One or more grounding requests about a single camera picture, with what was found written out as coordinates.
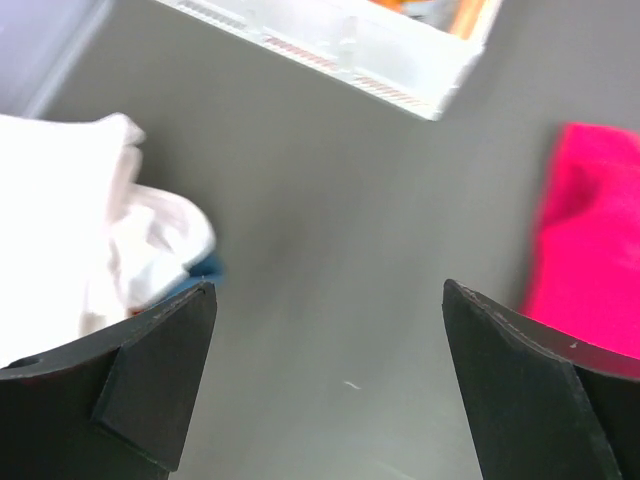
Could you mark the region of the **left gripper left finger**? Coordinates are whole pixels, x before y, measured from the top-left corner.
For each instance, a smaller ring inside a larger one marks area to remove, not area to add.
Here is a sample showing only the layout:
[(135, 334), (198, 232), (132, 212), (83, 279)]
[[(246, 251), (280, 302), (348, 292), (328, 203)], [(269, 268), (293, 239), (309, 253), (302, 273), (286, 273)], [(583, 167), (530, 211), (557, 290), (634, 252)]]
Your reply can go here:
[(4, 479), (166, 479), (212, 340), (213, 283), (1, 371)]

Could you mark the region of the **magenta t shirt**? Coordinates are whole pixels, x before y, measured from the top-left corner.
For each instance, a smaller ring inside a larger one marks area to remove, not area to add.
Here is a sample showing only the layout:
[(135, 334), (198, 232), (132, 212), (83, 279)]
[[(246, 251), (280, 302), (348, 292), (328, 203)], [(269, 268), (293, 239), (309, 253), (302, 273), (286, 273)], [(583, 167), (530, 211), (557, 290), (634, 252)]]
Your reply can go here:
[(550, 159), (521, 311), (591, 345), (638, 358), (638, 134), (564, 126)]

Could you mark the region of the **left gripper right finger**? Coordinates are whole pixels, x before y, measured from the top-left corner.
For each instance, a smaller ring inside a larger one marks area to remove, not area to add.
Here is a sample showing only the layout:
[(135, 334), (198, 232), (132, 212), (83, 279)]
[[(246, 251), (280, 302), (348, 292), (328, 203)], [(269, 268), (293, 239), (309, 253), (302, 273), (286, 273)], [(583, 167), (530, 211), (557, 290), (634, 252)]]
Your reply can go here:
[(442, 311), (483, 478), (638, 478), (638, 360), (452, 279)]

